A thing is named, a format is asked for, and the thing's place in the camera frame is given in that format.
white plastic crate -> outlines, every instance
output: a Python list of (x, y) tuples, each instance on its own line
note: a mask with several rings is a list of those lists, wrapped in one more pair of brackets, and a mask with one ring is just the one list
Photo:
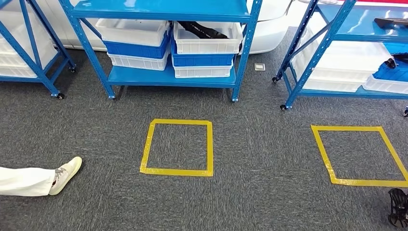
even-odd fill
[(37, 75), (28, 66), (24, 67), (24, 66), (2, 66), (2, 65), (0, 65), (0, 76), (26, 77), (26, 78), (36, 78), (37, 77)]
[[(302, 60), (300, 57), (297, 56), (291, 60), (298, 80), (306, 67), (304, 59)], [(355, 92), (367, 81), (370, 75), (371, 72), (364, 71), (353, 72), (338, 69), (315, 68), (303, 88), (310, 90)]]
[[(57, 50), (53, 47), (51, 42), (49, 42), (46, 47), (45, 52), (40, 52), (42, 69), (44, 69), (57, 54)], [(31, 68), (22, 59), (21, 62), (23, 62), (21, 65), (0, 63), (0, 76), (36, 78), (37, 75), (31, 70)]]
[(166, 68), (167, 57), (169, 53), (170, 49), (168, 47), (162, 59), (150, 59), (137, 56), (126, 56), (109, 53), (108, 56), (111, 58), (112, 65), (114, 66), (124, 66), (131, 68), (163, 71)]
[(173, 66), (176, 78), (229, 77), (230, 66)]
[[(326, 23), (321, 17), (313, 16), (304, 31), (298, 48), (312, 38)], [(325, 33), (308, 45), (299, 54), (308, 63), (324, 38)], [(333, 41), (327, 48), (316, 68), (342, 69), (350, 71), (378, 71), (379, 66), (392, 58), (381, 42)]]
[[(299, 80), (303, 72), (306, 69), (307, 62), (303, 54), (296, 55), (291, 60), (292, 67), (295, 70), (297, 79)], [(339, 80), (342, 81), (358, 81), (365, 83), (368, 77), (372, 74), (374, 70), (361, 71), (361, 70), (347, 70), (347, 69), (333, 69), (333, 68), (321, 68), (316, 67), (313, 69), (310, 79), (323, 79), (323, 80)]]
[[(51, 38), (44, 26), (37, 20), (34, 14), (29, 13), (31, 27), (33, 29), (34, 38), (38, 49), (43, 47), (44, 44), (48, 44)], [(10, 31), (17, 42), (23, 47), (23, 49), (34, 59), (34, 53), (31, 48), (30, 38), (24, 23), (24, 18), (20, 12), (7, 12), (2, 11), (0, 13), (0, 21), (4, 23), (6, 28)], [(15, 52), (14, 48), (6, 41), (6, 39), (0, 35), (0, 53)]]
[(96, 27), (102, 40), (159, 47), (168, 21), (101, 18)]
[[(41, 65), (42, 68), (45, 68), (45, 66), (53, 59), (53, 57), (57, 54), (57, 50), (54, 48), (52, 43), (48, 41), (48, 43), (45, 43), (42, 45), (42, 47), (37, 46), (38, 48), (38, 54), (41, 60)], [(35, 57), (33, 54), (32, 49), (30, 49), (31, 52), (28, 52), (30, 55), (31, 59), (35, 62)], [(24, 60), (18, 55), (16, 51), (13, 52), (0, 52), (0, 65), (9, 65), (9, 66), (27, 66), (27, 64), (24, 62)]]
[(392, 93), (408, 94), (408, 82), (376, 79), (370, 76), (363, 88), (366, 90), (385, 91)]
[(242, 28), (239, 23), (198, 22), (228, 37), (221, 39), (200, 39), (174, 22), (174, 39), (177, 54), (237, 54), (242, 41)]
[(362, 82), (359, 81), (342, 81), (342, 79), (338, 80), (308, 79), (303, 88), (311, 90), (356, 92), (357, 89), (361, 86), (361, 84)]

stacked bins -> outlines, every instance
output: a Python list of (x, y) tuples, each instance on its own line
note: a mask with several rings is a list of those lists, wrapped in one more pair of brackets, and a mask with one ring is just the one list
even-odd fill
[(113, 65), (165, 69), (170, 53), (168, 21), (99, 19), (96, 27)]
[[(408, 53), (408, 44), (406, 43), (384, 44), (393, 55)], [(366, 90), (408, 94), (408, 64), (398, 59), (395, 59), (395, 64), (396, 66), (391, 68), (386, 63), (383, 63), (379, 71), (368, 79), (363, 88)]]
[[(322, 18), (312, 17), (298, 48), (324, 26), (325, 22)], [(324, 35), (318, 37), (291, 60), (297, 79), (302, 76)], [(391, 55), (382, 43), (333, 41), (303, 88), (355, 92), (389, 58)]]
[[(38, 21), (36, 16), (30, 13), (28, 16), (30, 18), (42, 69), (45, 69), (48, 63), (50, 63), (50, 61), (57, 54), (57, 50), (52, 45), (48, 32)], [(31, 47), (30, 38), (28, 36), (27, 28), (25, 26), (26, 24), (22, 14), (19, 12), (2, 11), (0, 13), (0, 21), (4, 23), (6, 28), (10, 31), (20, 46), (35, 62), (34, 52)], [(25, 61), (2, 35), (0, 35), (0, 76), (26, 78), (37, 77), (37, 75), (31, 70), (31, 68), (25, 63)]]
[(228, 38), (200, 39), (174, 22), (171, 39), (176, 78), (229, 77), (234, 55), (239, 53), (242, 29), (239, 23), (198, 22)]

blue metal shelf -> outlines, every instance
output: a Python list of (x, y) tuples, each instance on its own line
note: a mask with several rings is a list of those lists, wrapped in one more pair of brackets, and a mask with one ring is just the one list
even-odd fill
[[(317, 11), (328, 23), (334, 19), (340, 7), (318, 4)], [(354, 6), (333, 40), (408, 42), (408, 28), (384, 30), (374, 22), (375, 18), (404, 18), (407, 12), (403, 7)]]
[(83, 0), (73, 16), (174, 21), (249, 22), (245, 0)]
[[(43, 69), (41, 60), (38, 54), (37, 44), (34, 38), (33, 29), (31, 27), (31, 21), (28, 16), (28, 11), (26, 7), (26, 2), (31, 5), (34, 13), (38, 16), (38, 19), (44, 25), (45, 29), (53, 39), (54, 43), (58, 48), (58, 53), (53, 57), (53, 59), (47, 64), (47, 66)], [(11, 0), (0, 0), (0, 10), (6, 4), (10, 3)], [(8, 76), (0, 76), (0, 81), (10, 81), (10, 82), (38, 82), (42, 83), (50, 92), (51, 96), (58, 97), (59, 99), (63, 99), (64, 95), (60, 93), (60, 91), (54, 86), (54, 82), (63, 70), (63, 68), (69, 64), (69, 69), (74, 72), (75, 71), (75, 63), (69, 56), (68, 52), (62, 45), (61, 41), (57, 37), (55, 31), (51, 27), (50, 23), (48, 22), (47, 18), (45, 17), (44, 13), (42, 12), (41, 8), (38, 6), (35, 0), (19, 0), (21, 12), (24, 18), (25, 27), (27, 28), (28, 37), (31, 43), (31, 48), (33, 49), (35, 60), (31, 59), (31, 57), (27, 54), (27, 52), (23, 49), (23, 47), (17, 42), (17, 40), (13, 37), (7, 27), (0, 21), (0, 35), (2, 35), (6, 41), (13, 47), (16, 53), (22, 58), (23, 61), (31, 68), (31, 70), (37, 75), (36, 78), (28, 78), (28, 77), (8, 77)], [(55, 72), (50, 76), (46, 76), (46, 73), (50, 70), (51, 66), (55, 63), (57, 58), (62, 56), (64, 59), (59, 64), (58, 68)]]
[(175, 78), (171, 62), (167, 62), (164, 71), (114, 66), (108, 77), (110, 85), (202, 88), (234, 88), (235, 80), (234, 67), (231, 69), (230, 77)]
[[(58, 1), (81, 41), (82, 47), (87, 53), (110, 99), (115, 98), (112, 85), (133, 85), (231, 88), (232, 101), (238, 101), (238, 94), (246, 62), (248, 61), (262, 0), (254, 1), (250, 14), (248, 13), (246, 0), (82, 0), (75, 7), (71, 5), (69, 0)], [(235, 73), (233, 68), (230, 77), (175, 78), (171, 62), (168, 62), (164, 71), (115, 66), (107, 77), (86, 37), (80, 21), (84, 22), (99, 38), (102, 37), (85, 18), (241, 22), (247, 23), (247, 25), (243, 32), (245, 41), (242, 46), (242, 55), (237, 73)]]
[(320, 97), (343, 97), (343, 98), (369, 98), (369, 99), (394, 99), (406, 100), (408, 94), (389, 93), (383, 91), (366, 90), (363, 87), (358, 88), (356, 92), (328, 91), (328, 90), (308, 90), (302, 89), (299, 95), (320, 96)]
[[(357, 0), (345, 0), (342, 5), (324, 5), (319, 4), (318, 0), (311, 0), (302, 22), (290, 44), (288, 52), (281, 64), (281, 67), (272, 80), (277, 82), (280, 79), (285, 80), (289, 97), (285, 104), (281, 105), (282, 110), (292, 107), (298, 95), (303, 96), (325, 96), (325, 97), (355, 97), (355, 98), (373, 98), (373, 99), (408, 99), (408, 94), (388, 93), (382, 91), (365, 90), (360, 87), (356, 92), (339, 92), (324, 90), (306, 90), (303, 86), (318, 64), (326, 49), (334, 40), (343, 41), (371, 41), (371, 42), (406, 42), (408, 43), (408, 29), (395, 26), (393, 30), (384, 30), (374, 22), (375, 18), (406, 18), (407, 9), (403, 7), (381, 7), (381, 6), (354, 6)], [(319, 12), (327, 25), (315, 34), (309, 41), (297, 48), (300, 38), (307, 27), (307, 23), (314, 12)], [(317, 51), (313, 54), (305, 71), (296, 81), (296, 73), (291, 67), (290, 60), (305, 47), (310, 45), (316, 38), (323, 33), (324, 38), (319, 44)], [(287, 69), (290, 69), (295, 77), (294, 87), (286, 76)]]

white sneaker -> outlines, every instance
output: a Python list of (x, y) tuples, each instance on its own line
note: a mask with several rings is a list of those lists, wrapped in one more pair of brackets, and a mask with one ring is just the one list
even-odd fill
[(70, 162), (62, 165), (55, 170), (55, 184), (51, 187), (49, 194), (57, 195), (65, 187), (68, 181), (78, 172), (81, 167), (82, 159), (77, 156)]

yellow tape square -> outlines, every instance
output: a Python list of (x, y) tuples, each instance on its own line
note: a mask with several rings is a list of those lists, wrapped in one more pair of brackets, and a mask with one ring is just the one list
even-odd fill
[[(313, 135), (316, 138), (321, 157), (323, 158), (324, 165), (329, 172), (330, 180), (333, 184), (342, 184), (342, 185), (352, 185), (352, 186), (383, 186), (383, 187), (408, 187), (408, 172), (402, 164), (401, 160), (398, 157), (394, 147), (392, 146), (390, 140), (388, 139), (385, 131), (382, 127), (347, 127), (347, 126), (314, 126), (311, 125)], [(395, 160), (399, 170), (405, 178), (405, 181), (402, 180), (351, 180), (351, 179), (338, 179), (334, 173), (333, 167), (330, 163), (330, 160), (327, 156), (326, 150), (324, 149), (323, 142), (321, 141), (319, 131), (376, 131), (381, 134), (382, 139), (387, 145), (388, 150), (391, 153), (391, 156)]]
[[(205, 125), (207, 126), (207, 170), (187, 170), (170, 168), (152, 168), (147, 167), (149, 159), (150, 146), (152, 144), (154, 126), (156, 124), (183, 124), (183, 125)], [(213, 124), (208, 120), (186, 120), (186, 119), (154, 119), (149, 126), (146, 143), (143, 151), (143, 158), (140, 164), (140, 172), (156, 175), (173, 176), (193, 176), (193, 177), (212, 177), (213, 166)]]

